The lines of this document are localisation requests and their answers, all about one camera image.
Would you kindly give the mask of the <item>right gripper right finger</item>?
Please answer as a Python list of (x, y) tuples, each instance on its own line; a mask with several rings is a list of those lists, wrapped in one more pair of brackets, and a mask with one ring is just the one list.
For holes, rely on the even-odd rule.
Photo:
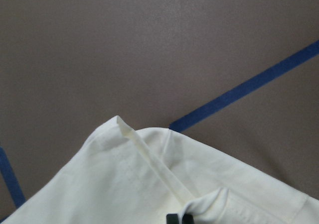
[(193, 224), (193, 216), (190, 214), (184, 214), (182, 217), (182, 224)]

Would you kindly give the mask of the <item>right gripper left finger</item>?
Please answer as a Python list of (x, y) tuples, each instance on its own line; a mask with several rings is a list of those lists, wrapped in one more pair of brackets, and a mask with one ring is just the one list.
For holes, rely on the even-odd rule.
[(179, 224), (178, 214), (167, 214), (166, 224)]

